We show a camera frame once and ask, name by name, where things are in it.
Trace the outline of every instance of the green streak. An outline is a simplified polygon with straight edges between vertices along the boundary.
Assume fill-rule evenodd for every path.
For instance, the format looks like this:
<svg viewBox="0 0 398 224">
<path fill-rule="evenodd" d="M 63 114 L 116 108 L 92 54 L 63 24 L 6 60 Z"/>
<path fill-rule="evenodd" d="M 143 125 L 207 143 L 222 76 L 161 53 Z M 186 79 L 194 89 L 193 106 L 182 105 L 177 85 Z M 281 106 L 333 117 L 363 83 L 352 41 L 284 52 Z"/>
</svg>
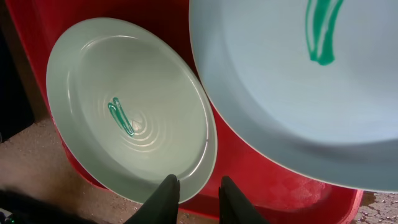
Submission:
<svg viewBox="0 0 398 224">
<path fill-rule="evenodd" d="M 108 103 L 108 108 L 109 112 L 111 112 L 111 115 L 113 119 L 116 121 L 118 126 L 121 129 L 124 129 L 126 133 L 130 136 L 134 135 L 134 130 L 127 119 L 127 116 L 124 114 L 124 111 L 122 109 L 122 105 L 119 102 L 119 99 L 114 97 L 113 98 L 113 103 Z"/>
<path fill-rule="evenodd" d="M 335 59 L 333 54 L 333 32 L 337 14 L 343 0 L 309 0 L 305 15 L 305 34 L 310 60 L 328 65 Z"/>
</svg>

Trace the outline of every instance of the dish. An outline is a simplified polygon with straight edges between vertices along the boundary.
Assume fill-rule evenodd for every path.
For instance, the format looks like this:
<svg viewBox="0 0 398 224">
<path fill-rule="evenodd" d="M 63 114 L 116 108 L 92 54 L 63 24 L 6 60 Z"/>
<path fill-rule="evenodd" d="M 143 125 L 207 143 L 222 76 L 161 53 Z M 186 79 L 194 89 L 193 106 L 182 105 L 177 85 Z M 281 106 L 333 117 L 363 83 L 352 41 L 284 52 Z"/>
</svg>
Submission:
<svg viewBox="0 0 398 224">
<path fill-rule="evenodd" d="M 75 24 L 51 52 L 47 94 L 72 154 L 113 192 L 143 203 L 175 174 L 184 202 L 210 178 L 210 104 L 185 62 L 147 30 L 110 18 Z"/>
<path fill-rule="evenodd" d="M 201 82 L 234 132 L 272 161 L 331 184 L 396 192 L 396 9 L 192 0 Z"/>
</svg>

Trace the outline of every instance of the plate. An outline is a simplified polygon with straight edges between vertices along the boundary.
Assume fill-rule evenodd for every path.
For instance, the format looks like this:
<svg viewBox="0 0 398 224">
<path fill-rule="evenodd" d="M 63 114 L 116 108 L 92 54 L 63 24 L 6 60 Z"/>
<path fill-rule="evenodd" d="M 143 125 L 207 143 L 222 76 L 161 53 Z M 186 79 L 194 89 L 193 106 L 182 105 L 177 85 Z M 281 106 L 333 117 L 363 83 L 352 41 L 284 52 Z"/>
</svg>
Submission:
<svg viewBox="0 0 398 224">
<path fill-rule="evenodd" d="M 398 191 L 397 9 L 192 0 L 201 82 L 234 132 L 272 161 L 331 184 Z"/>
<path fill-rule="evenodd" d="M 175 174 L 184 202 L 210 178 L 210 104 L 187 64 L 149 31 L 110 18 L 75 24 L 51 52 L 47 94 L 68 148 L 113 192 L 143 203 Z"/>
</svg>

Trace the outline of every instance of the green gel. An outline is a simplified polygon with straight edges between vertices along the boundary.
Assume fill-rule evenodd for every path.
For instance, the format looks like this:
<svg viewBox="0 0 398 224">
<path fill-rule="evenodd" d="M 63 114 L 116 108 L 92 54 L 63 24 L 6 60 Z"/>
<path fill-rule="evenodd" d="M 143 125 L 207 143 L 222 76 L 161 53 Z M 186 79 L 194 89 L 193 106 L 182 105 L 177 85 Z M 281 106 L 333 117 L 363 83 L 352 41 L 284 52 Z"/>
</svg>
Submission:
<svg viewBox="0 0 398 224">
<path fill-rule="evenodd" d="M 310 60 L 318 62 L 320 65 L 328 65 L 335 59 L 333 55 L 333 31 L 342 3 L 343 0 L 308 1 L 305 15 L 307 47 L 310 53 Z M 310 29 L 309 17 L 312 17 L 312 30 Z"/>
<path fill-rule="evenodd" d="M 126 133 L 130 136 L 134 135 L 134 130 L 127 119 L 127 116 L 124 114 L 124 111 L 122 109 L 122 105 L 119 102 L 119 99 L 114 97 L 113 98 L 113 103 L 108 103 L 108 108 L 109 112 L 111 112 L 111 115 L 113 119 L 116 121 L 116 123 L 119 125 L 121 129 L 124 129 Z"/>
</svg>

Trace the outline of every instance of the red tray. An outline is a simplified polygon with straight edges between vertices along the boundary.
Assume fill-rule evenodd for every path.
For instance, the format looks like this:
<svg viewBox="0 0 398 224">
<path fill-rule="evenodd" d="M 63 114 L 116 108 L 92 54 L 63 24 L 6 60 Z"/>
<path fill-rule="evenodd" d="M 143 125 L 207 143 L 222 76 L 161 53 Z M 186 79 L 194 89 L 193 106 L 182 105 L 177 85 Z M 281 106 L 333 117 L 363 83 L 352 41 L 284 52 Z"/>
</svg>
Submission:
<svg viewBox="0 0 398 224">
<path fill-rule="evenodd" d="M 190 47 L 188 0 L 6 0 L 45 99 L 45 74 L 50 51 L 70 26 L 94 17 L 113 17 L 135 23 L 160 37 L 195 70 Z M 271 223 L 349 223 L 358 212 L 363 192 L 302 177 L 252 150 L 213 110 L 218 132 L 214 172 L 182 210 L 218 218 L 218 187 L 230 176 Z M 77 172 L 98 187 L 65 147 Z"/>
</svg>

